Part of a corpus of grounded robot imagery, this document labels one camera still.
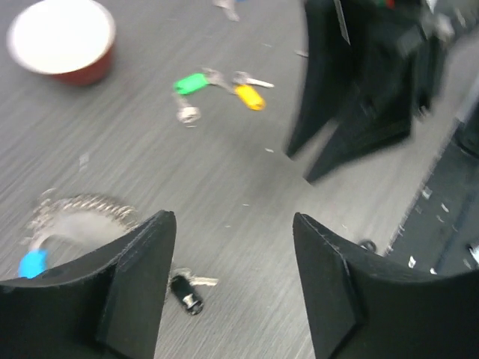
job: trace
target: yellow key tag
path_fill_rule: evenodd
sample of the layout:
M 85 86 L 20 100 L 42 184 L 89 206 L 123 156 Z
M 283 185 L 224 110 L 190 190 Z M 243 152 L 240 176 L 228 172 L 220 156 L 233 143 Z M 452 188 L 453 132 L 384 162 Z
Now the yellow key tag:
M 251 110 L 261 111 L 266 107 L 266 102 L 256 90 L 249 85 L 238 85 L 234 92 Z

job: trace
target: black 3d-printed part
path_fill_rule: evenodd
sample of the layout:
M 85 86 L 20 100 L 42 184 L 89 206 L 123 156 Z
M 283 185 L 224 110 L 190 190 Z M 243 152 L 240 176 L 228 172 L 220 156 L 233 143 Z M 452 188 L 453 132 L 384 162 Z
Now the black 3d-printed part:
M 433 13 L 400 4 L 396 11 L 370 1 L 305 2 L 308 67 L 286 154 L 338 122 L 307 181 L 408 138 L 413 117 L 430 110 L 439 92 L 448 51 L 478 25 L 475 0 L 438 1 Z
M 293 235 L 316 359 L 479 358 L 478 270 L 410 269 L 299 213 Z
M 161 211 L 39 277 L 0 282 L 0 358 L 153 359 L 175 236 Z

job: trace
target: silver key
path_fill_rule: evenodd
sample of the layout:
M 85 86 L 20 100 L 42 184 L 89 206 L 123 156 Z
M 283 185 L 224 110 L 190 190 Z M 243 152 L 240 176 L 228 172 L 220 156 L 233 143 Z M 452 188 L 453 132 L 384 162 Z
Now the silver key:
M 178 268 L 171 272 L 171 276 L 181 275 L 185 277 L 192 286 L 216 286 L 218 279 L 208 277 L 197 277 L 193 275 L 190 268 Z
M 173 92 L 173 97 L 178 105 L 177 119 L 181 123 L 192 123 L 201 118 L 198 107 L 191 106 L 184 97 L 176 92 Z
M 226 83 L 222 73 L 208 67 L 203 67 L 202 71 L 210 84 L 224 88 L 229 93 L 234 93 L 233 88 Z
M 243 71 L 236 71 L 233 76 L 233 83 L 237 85 L 257 85 L 263 88 L 273 88 L 273 84 L 269 82 L 253 79 L 249 73 Z
M 213 0 L 213 5 L 221 7 L 225 12 L 226 17 L 230 21 L 239 21 L 240 17 L 238 16 L 234 4 L 236 0 Z

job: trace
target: table surface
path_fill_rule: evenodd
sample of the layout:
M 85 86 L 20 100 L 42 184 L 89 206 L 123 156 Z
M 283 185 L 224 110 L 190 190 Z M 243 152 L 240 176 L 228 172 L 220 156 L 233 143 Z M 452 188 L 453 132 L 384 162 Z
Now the table surface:
M 210 0 L 101 2 L 116 19 L 118 41 L 115 68 L 97 86 L 69 88 L 30 74 L 0 48 L 1 277 L 16 275 L 24 226 L 48 188 L 64 196 L 121 197 L 142 218 L 173 210 L 175 260 L 220 284 L 200 289 L 207 304 L 199 317 L 166 303 L 156 357 L 313 358 L 293 251 L 294 212 L 349 240 L 372 239 L 384 251 L 475 78 L 479 64 L 470 59 L 478 58 L 477 41 L 454 54 L 444 98 L 433 116 L 415 124 L 414 141 L 310 186 L 302 174 L 314 148 L 295 162 L 281 151 L 306 62 L 295 54 L 305 43 L 300 1 L 239 2 L 239 22 Z M 4 1 L 4 34 L 31 3 Z M 208 87 L 191 95 L 202 118 L 185 127 L 175 118 L 171 85 L 201 66 L 275 84 L 259 90 L 266 109 L 250 111 Z

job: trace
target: red cup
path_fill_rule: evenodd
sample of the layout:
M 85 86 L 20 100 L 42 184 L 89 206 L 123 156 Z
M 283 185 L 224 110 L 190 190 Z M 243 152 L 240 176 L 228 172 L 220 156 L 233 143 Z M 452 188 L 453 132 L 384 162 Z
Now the red cup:
M 70 85 L 92 85 L 113 63 L 116 27 L 94 0 L 43 0 L 25 9 L 7 34 L 21 67 Z

